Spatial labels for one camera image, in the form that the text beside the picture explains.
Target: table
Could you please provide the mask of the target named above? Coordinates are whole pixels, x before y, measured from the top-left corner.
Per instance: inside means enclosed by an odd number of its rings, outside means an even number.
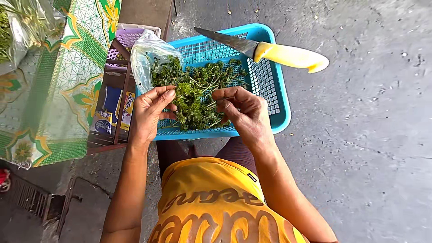
[[[0,76],[0,157],[30,168],[82,158],[121,0],[54,0],[65,25]]]

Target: person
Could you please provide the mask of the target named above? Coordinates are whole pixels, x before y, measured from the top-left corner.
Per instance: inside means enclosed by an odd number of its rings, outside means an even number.
[[[222,122],[230,119],[240,137],[230,138],[215,157],[191,158],[176,141],[157,142],[162,196],[148,242],[337,242],[295,184],[272,134],[266,101],[241,87],[212,96],[225,113]],[[164,86],[135,100],[101,243],[139,242],[147,151],[158,120],[175,119],[174,98],[175,86]]]

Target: hand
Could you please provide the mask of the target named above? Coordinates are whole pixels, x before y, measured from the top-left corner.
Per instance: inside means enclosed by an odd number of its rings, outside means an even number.
[[[234,124],[243,143],[253,152],[276,145],[271,131],[267,101],[240,86],[215,90],[212,93],[217,111],[225,112],[222,122]]]
[[[156,137],[158,120],[176,119],[173,111],[177,106],[171,102],[175,98],[175,86],[156,87],[135,99],[133,103],[133,123],[131,144],[143,146]]]

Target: plastic bag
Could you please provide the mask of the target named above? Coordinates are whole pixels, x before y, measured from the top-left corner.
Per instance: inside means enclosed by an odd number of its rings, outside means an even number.
[[[178,57],[180,65],[183,66],[183,56],[179,51],[161,40],[153,31],[144,30],[143,35],[135,42],[130,53],[132,73],[141,94],[153,88],[152,69],[154,68],[155,58],[158,58],[159,63],[162,64],[169,62],[168,56],[170,55]],[[159,73],[161,69],[162,66],[159,65],[154,72]]]
[[[10,28],[8,43],[3,43],[0,50],[3,57],[0,75],[3,75],[15,70],[28,50],[42,46],[47,36],[56,33],[65,17],[49,0],[0,0],[0,5]]]

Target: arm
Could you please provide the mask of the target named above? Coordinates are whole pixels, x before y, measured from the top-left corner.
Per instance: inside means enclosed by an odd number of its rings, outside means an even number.
[[[252,152],[268,206],[312,242],[336,242],[332,229],[299,190],[273,133],[267,102],[241,87],[215,90],[213,99]]]
[[[123,157],[120,177],[105,217],[101,243],[139,242],[141,214],[146,198],[147,151],[157,133],[159,119],[175,119],[170,102],[175,97],[175,86],[157,87],[141,95],[134,102],[133,127]]]

